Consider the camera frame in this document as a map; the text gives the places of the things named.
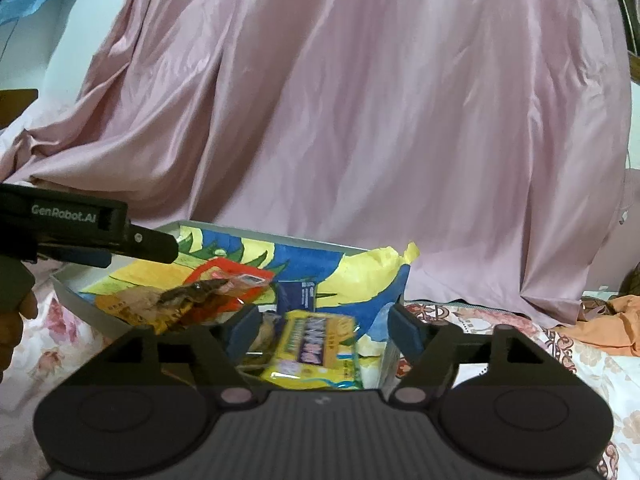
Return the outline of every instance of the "food package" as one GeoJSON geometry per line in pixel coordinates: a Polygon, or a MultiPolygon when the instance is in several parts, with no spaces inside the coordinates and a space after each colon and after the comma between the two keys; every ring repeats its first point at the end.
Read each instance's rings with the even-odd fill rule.
{"type": "Polygon", "coordinates": [[[353,317],[291,310],[286,320],[263,380],[291,390],[362,388],[353,317]]]}
{"type": "Polygon", "coordinates": [[[152,286],[136,286],[116,294],[97,296],[95,306],[131,326],[150,325],[156,334],[166,332],[193,303],[189,301],[158,304],[163,291],[152,286]]]}
{"type": "Polygon", "coordinates": [[[262,314],[262,323],[258,330],[258,335],[238,366],[238,370],[259,376],[269,365],[278,343],[276,324],[279,320],[280,316],[273,312],[264,312],[262,314]]]}
{"type": "Polygon", "coordinates": [[[195,269],[185,280],[185,286],[209,280],[225,280],[215,295],[191,309],[180,320],[183,326],[206,324],[227,312],[237,312],[267,290],[274,273],[232,262],[226,258],[214,258],[195,269]]]}

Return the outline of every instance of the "white wall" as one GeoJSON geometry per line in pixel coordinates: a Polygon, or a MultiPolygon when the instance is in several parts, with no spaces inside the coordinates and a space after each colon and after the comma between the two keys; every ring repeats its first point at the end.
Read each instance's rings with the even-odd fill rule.
{"type": "Polygon", "coordinates": [[[0,90],[40,89],[55,47],[62,3],[63,0],[49,0],[35,14],[0,27],[0,54],[6,44],[0,59],[0,90]]]}
{"type": "MultiPolygon", "coordinates": [[[[37,88],[56,101],[74,101],[123,1],[49,0],[22,18],[0,60],[0,89],[37,88]]],[[[12,27],[0,27],[0,52],[12,27]]]]}
{"type": "Polygon", "coordinates": [[[640,262],[640,170],[628,174],[632,200],[626,221],[615,224],[604,245],[596,254],[586,290],[618,292],[628,272],[640,262]]]}
{"type": "Polygon", "coordinates": [[[631,167],[640,170],[640,85],[631,83],[631,133],[629,135],[631,167]]]}
{"type": "Polygon", "coordinates": [[[62,35],[42,81],[42,93],[75,100],[91,58],[111,30],[124,0],[67,0],[61,12],[62,35]]]}

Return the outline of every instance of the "yellow snack package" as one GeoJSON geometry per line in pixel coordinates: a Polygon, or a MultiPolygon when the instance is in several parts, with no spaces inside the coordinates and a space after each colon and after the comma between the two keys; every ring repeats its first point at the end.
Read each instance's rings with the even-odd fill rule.
{"type": "Polygon", "coordinates": [[[306,310],[287,312],[274,357],[260,375],[289,390],[362,388],[353,317],[306,310]]]}
{"type": "Polygon", "coordinates": [[[108,296],[96,296],[95,306],[131,326],[151,325],[157,335],[170,329],[193,303],[161,304],[163,290],[151,286],[136,286],[108,296]]]}

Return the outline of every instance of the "yellow paper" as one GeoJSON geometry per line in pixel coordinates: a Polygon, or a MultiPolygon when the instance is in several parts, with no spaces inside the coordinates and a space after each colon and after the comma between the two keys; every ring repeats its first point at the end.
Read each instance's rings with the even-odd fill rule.
{"type": "Polygon", "coordinates": [[[197,227],[188,227],[186,225],[180,226],[180,236],[178,237],[178,242],[182,240],[186,240],[191,235],[191,249],[190,253],[194,253],[195,251],[199,251],[202,248],[202,229],[197,227]]]}
{"type": "Polygon", "coordinates": [[[268,287],[259,298],[252,301],[254,305],[272,305],[276,303],[276,293],[272,287],[268,287]]]}
{"type": "Polygon", "coordinates": [[[182,285],[193,272],[189,267],[177,264],[159,264],[135,260],[126,267],[111,273],[116,280],[133,283],[134,285],[153,286],[162,290],[169,290],[182,285]]]}
{"type": "Polygon", "coordinates": [[[189,267],[190,269],[197,269],[202,264],[206,263],[206,260],[196,258],[190,254],[178,253],[178,257],[175,259],[174,264],[182,265],[183,267],[189,267]]]}
{"type": "Polygon", "coordinates": [[[376,357],[358,357],[360,368],[376,368],[380,366],[380,356],[376,357]]]}
{"type": "Polygon", "coordinates": [[[250,238],[242,238],[242,246],[244,247],[244,252],[242,253],[242,260],[240,260],[241,264],[247,264],[267,253],[267,257],[258,266],[259,269],[263,269],[271,263],[276,250],[272,242],[251,240],[250,238]]]}
{"type": "Polygon", "coordinates": [[[94,283],[93,285],[89,285],[87,288],[81,290],[81,292],[86,292],[87,294],[116,294],[116,292],[120,292],[121,290],[125,290],[126,288],[131,288],[132,286],[136,286],[133,283],[123,282],[122,280],[116,280],[111,276],[107,276],[106,278],[101,279],[99,282],[94,283]]]}
{"type": "Polygon", "coordinates": [[[356,350],[360,357],[376,358],[385,352],[386,342],[373,341],[369,334],[365,334],[356,343],[356,350]]]}
{"type": "Polygon", "coordinates": [[[401,256],[393,247],[373,249],[353,256],[343,256],[334,273],[318,283],[316,308],[362,303],[385,290],[404,264],[410,264],[420,254],[411,242],[401,256]],[[322,294],[333,296],[322,297],[322,294]]]}

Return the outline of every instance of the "wrinkled fabric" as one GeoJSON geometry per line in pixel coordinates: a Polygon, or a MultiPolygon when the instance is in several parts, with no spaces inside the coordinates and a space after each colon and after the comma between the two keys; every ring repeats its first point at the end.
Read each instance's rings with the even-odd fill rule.
{"type": "Polygon", "coordinates": [[[15,348],[14,358],[0,383],[0,478],[3,479],[46,477],[50,468],[33,433],[33,415],[38,404],[108,343],[62,307],[52,289],[48,279],[36,287],[38,317],[25,322],[22,341],[15,348]]]}
{"type": "Polygon", "coordinates": [[[629,124],[616,0],[126,0],[0,176],[149,226],[414,240],[407,298],[551,327],[617,219],[629,124]]]}
{"type": "Polygon", "coordinates": [[[599,348],[609,355],[640,357],[640,296],[622,296],[609,300],[614,311],[575,326],[558,328],[572,339],[599,348]]]}
{"type": "Polygon", "coordinates": [[[609,302],[606,300],[583,296],[580,298],[580,303],[582,304],[582,307],[578,313],[578,321],[590,321],[597,316],[615,314],[613,307],[610,306],[609,302]]]}
{"type": "Polygon", "coordinates": [[[68,108],[68,104],[40,94],[14,122],[0,130],[0,157],[14,148],[16,137],[24,130],[47,126],[68,108]]]}

